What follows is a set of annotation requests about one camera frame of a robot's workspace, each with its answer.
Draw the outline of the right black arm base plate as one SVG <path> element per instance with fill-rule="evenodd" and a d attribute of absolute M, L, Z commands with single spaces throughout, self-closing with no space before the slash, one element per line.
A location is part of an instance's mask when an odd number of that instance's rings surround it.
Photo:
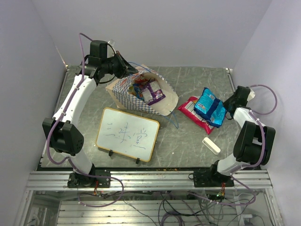
<path fill-rule="evenodd" d="M 188 175 L 194 186 L 199 187 L 233 187 L 234 182 L 230 176 L 222 175 L 209 168 L 200 168 Z"/>

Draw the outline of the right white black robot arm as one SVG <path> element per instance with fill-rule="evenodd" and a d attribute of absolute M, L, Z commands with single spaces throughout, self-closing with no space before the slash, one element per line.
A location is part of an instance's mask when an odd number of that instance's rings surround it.
<path fill-rule="evenodd" d="M 255 116 L 257 112 L 247 107 L 248 101 L 255 97 L 252 88 L 256 87 L 267 88 L 275 99 L 272 110 L 260 113 L 260 115 L 268 115 L 277 107 L 277 96 L 274 90 L 262 84 L 249 87 L 238 86 L 234 94 L 223 103 L 241 130 L 234 144 L 233 153 L 211 165 L 207 180 L 212 186 L 227 183 L 236 171 L 266 165 L 270 159 L 276 130 L 262 123 Z"/>

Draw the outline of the blue checkered paper bag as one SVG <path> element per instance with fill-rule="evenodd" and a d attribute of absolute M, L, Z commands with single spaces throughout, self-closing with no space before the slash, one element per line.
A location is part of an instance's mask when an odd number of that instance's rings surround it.
<path fill-rule="evenodd" d="M 168 118 L 168 115 L 174 115 L 174 109 L 179 100 L 174 88 L 163 76 L 147 66 L 135 64 L 135 68 L 138 70 L 138 73 L 123 79 L 116 79 L 105 88 L 117 108 L 161 115 L 169 120 L 176 128 L 179 128 L 178 121 L 173 121 Z M 155 104 L 148 105 L 136 96 L 130 94 L 129 88 L 140 75 L 143 75 L 146 79 L 155 79 L 166 97 Z"/>

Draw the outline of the teal snack packet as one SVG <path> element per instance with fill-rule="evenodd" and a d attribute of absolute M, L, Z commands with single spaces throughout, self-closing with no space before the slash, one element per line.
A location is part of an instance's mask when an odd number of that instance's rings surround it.
<path fill-rule="evenodd" d="M 208 88 L 203 89 L 202 95 L 194 105 L 194 111 L 210 126 L 217 128 L 222 126 L 227 113 L 223 102 Z"/>

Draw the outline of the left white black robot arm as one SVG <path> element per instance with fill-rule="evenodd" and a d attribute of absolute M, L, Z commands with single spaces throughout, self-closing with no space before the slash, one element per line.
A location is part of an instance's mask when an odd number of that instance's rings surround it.
<path fill-rule="evenodd" d="M 84 136 L 77 129 L 88 98 L 105 75 L 122 79 L 137 72 L 110 43 L 92 40 L 63 104 L 52 118 L 44 119 L 47 157 L 55 165 L 70 163 L 74 177 L 71 183 L 91 187 L 96 181 L 95 166 L 83 151 Z"/>

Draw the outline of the pink snack packet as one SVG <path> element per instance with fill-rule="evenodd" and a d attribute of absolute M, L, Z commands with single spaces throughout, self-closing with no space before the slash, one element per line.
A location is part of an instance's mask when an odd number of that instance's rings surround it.
<path fill-rule="evenodd" d="M 210 135 L 211 132 L 214 130 L 214 127 L 209 125 L 209 123 L 200 115 L 198 115 L 194 110 L 195 103 L 198 101 L 198 99 L 199 96 L 191 96 L 185 103 L 180 105 L 177 109 L 189 119 L 191 119 L 195 124 L 203 128 L 208 135 Z"/>

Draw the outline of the purple snack packet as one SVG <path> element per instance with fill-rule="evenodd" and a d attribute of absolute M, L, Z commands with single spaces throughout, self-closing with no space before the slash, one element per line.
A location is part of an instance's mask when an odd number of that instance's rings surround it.
<path fill-rule="evenodd" d="M 151 106 L 166 98 L 159 83 L 156 80 L 150 80 L 142 88 L 144 102 Z"/>

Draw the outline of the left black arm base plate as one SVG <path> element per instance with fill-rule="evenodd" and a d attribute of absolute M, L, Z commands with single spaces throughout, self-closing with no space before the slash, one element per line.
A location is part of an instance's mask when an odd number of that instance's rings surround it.
<path fill-rule="evenodd" d="M 104 176 L 105 178 L 93 178 L 84 176 L 82 174 L 73 172 L 69 175 L 67 187 L 68 188 L 89 188 L 89 187 L 99 187 L 99 188 L 109 188 L 111 179 L 110 172 L 107 170 L 95 171 L 96 176 Z"/>

